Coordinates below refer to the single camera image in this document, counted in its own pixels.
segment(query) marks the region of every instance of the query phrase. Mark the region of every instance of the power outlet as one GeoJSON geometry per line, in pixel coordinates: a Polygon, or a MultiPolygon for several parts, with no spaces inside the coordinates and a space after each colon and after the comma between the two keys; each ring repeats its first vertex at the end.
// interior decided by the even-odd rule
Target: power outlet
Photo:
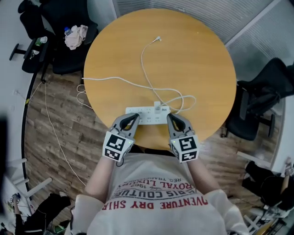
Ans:
{"type": "Polygon", "coordinates": [[[170,113],[169,106],[161,106],[159,110],[155,107],[127,107],[125,114],[138,113],[140,115],[139,125],[167,124],[166,116],[170,113]]]}

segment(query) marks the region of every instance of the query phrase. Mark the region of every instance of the chair backrest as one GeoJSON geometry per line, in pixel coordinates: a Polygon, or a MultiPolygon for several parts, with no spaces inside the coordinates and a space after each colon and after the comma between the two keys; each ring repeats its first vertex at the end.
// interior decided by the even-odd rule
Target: chair backrest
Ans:
{"type": "Polygon", "coordinates": [[[39,7],[31,5],[26,11],[20,15],[20,21],[23,23],[30,39],[43,37],[45,35],[45,27],[43,25],[41,12],[39,7]]]}
{"type": "Polygon", "coordinates": [[[87,0],[49,0],[40,5],[41,14],[51,25],[57,37],[64,37],[64,28],[88,26],[87,0]]]}
{"type": "Polygon", "coordinates": [[[239,81],[250,95],[248,112],[262,115],[281,98],[294,95],[294,77],[278,58],[270,60],[250,82],[239,81]]]}

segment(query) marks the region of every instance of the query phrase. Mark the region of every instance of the floor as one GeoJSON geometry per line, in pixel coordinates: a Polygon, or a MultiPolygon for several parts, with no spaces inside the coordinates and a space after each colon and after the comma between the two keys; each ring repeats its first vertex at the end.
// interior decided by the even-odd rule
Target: floor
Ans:
{"type": "MultiPolygon", "coordinates": [[[[102,152],[106,126],[88,107],[76,100],[77,85],[81,73],[68,75],[53,74],[48,68],[45,75],[47,81],[47,105],[52,123],[61,142],[68,161],[75,172],[85,183],[91,176],[102,152]]],[[[40,83],[38,74],[33,91],[40,83]]],[[[86,95],[81,96],[85,104],[89,104],[86,95]]],[[[213,136],[202,143],[200,158],[216,177],[222,189],[233,196],[242,213],[246,213],[253,205],[261,205],[259,198],[241,186],[246,161],[237,157],[237,151],[258,153],[259,157],[270,161],[273,157],[279,135],[281,122],[277,118],[274,137],[267,138],[268,128],[260,125],[255,141],[244,141],[233,134],[222,139],[221,127],[213,136]]],[[[25,129],[25,157],[29,187],[33,188],[41,181],[52,177],[53,181],[45,189],[33,196],[33,204],[38,206],[49,193],[64,191],[72,200],[83,192],[84,186],[66,163],[58,142],[49,123],[45,108],[45,85],[42,84],[28,104],[25,129]]],[[[53,221],[54,224],[70,219],[69,208],[64,209],[53,221]]]]}

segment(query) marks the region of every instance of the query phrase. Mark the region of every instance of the plug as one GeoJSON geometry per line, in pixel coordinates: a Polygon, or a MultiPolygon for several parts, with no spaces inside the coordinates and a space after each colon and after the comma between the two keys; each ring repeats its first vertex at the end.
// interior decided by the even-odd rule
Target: plug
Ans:
{"type": "Polygon", "coordinates": [[[160,103],[160,101],[155,101],[154,102],[154,112],[155,112],[155,114],[160,114],[161,113],[161,103],[160,103]]]}
{"type": "Polygon", "coordinates": [[[161,37],[158,36],[155,40],[153,40],[153,42],[155,42],[155,41],[157,41],[157,40],[161,41],[161,37]]]}

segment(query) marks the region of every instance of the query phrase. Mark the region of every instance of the office chair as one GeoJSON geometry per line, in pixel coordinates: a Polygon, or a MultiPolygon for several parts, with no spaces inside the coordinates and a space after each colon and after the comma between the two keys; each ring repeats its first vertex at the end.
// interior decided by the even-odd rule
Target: office chair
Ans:
{"type": "Polygon", "coordinates": [[[9,60],[12,60],[14,54],[23,54],[24,62],[22,70],[27,73],[36,73],[43,66],[41,81],[44,81],[46,69],[48,64],[52,61],[55,35],[44,28],[42,16],[38,6],[28,6],[25,12],[21,14],[20,21],[23,23],[28,37],[32,40],[32,42],[27,50],[18,49],[19,44],[17,44],[14,47],[9,60]],[[41,46],[35,45],[37,39],[44,36],[48,38],[47,42],[41,46]],[[33,50],[38,51],[39,54],[33,55],[33,50]]]}
{"type": "Polygon", "coordinates": [[[53,72],[66,74],[83,71],[88,50],[98,34],[97,24],[88,15],[87,0],[47,0],[43,1],[40,9],[57,37],[53,72]],[[64,43],[64,28],[74,25],[88,26],[88,31],[82,45],[70,50],[64,43]]]}
{"type": "Polygon", "coordinates": [[[255,79],[237,82],[237,93],[233,108],[226,120],[226,134],[229,132],[245,139],[254,140],[259,123],[269,126],[271,138],[275,127],[275,116],[263,118],[263,114],[277,104],[280,99],[294,94],[294,76],[284,63],[274,58],[270,60],[255,79]]]}
{"type": "Polygon", "coordinates": [[[24,13],[31,5],[33,5],[32,1],[30,0],[23,0],[21,4],[19,4],[17,12],[19,14],[24,13]]]}

